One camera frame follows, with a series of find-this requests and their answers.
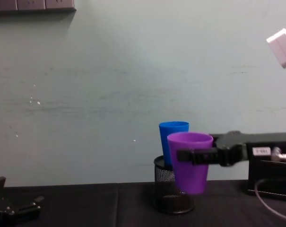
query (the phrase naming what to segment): white label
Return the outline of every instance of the white label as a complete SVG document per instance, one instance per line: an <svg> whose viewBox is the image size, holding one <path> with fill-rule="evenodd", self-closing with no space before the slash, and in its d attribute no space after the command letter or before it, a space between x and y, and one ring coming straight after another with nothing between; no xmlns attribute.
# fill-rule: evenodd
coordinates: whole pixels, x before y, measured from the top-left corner
<svg viewBox="0 0 286 227"><path fill-rule="evenodd" d="M271 148L253 148L254 156L267 156L271 155Z"/></svg>

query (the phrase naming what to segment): black table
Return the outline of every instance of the black table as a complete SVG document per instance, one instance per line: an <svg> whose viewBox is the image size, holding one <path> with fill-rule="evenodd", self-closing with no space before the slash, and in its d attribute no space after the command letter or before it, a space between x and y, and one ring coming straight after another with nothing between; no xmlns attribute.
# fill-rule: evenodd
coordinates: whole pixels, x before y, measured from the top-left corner
<svg viewBox="0 0 286 227"><path fill-rule="evenodd" d="M152 206L153 183L112 183L6 188L15 203L45 197L38 220L21 227L286 227L255 196L246 181L209 181L194 211L170 216ZM286 201L266 199L286 214Z"/></svg>

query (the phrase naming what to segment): electrical outlet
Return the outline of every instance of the electrical outlet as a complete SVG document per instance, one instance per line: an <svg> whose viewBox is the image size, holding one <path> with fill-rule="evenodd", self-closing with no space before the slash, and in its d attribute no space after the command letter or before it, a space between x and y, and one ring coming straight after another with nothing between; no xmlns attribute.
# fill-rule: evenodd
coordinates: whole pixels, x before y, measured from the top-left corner
<svg viewBox="0 0 286 227"><path fill-rule="evenodd" d="M16 11L17 0L0 0L0 12L3 11Z"/></svg>
<svg viewBox="0 0 286 227"><path fill-rule="evenodd" d="M46 0L47 9L75 9L74 0Z"/></svg>
<svg viewBox="0 0 286 227"><path fill-rule="evenodd" d="M18 10L45 10L45 0L17 0Z"/></svg>

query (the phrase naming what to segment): purple cup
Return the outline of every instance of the purple cup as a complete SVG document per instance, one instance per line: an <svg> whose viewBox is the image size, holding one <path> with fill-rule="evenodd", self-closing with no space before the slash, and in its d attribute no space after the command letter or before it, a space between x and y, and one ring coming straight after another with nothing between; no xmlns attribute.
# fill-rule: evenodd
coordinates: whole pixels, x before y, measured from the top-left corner
<svg viewBox="0 0 286 227"><path fill-rule="evenodd" d="M167 139L176 186L184 193L203 193L207 182L208 165L193 166L191 163L179 162L176 152L180 149L211 148L213 137L198 132L177 132L170 134Z"/></svg>

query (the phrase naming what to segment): plastic cup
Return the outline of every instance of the plastic cup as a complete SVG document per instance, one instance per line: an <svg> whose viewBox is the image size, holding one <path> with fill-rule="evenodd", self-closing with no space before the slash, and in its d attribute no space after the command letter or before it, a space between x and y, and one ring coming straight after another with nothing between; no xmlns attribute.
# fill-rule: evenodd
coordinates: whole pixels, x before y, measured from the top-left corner
<svg viewBox="0 0 286 227"><path fill-rule="evenodd" d="M206 187L208 165L192 165L179 162L176 152L180 149L211 148L213 137L198 132L178 132L168 136L175 184L181 192L188 194L203 193Z"/></svg>
<svg viewBox="0 0 286 227"><path fill-rule="evenodd" d="M181 132L181 131L189 131L189 123L188 122L162 122L159 124L160 128L160 136L163 148L163 155L165 164L171 166L171 157L170 150L168 145L167 136L172 133Z"/></svg>

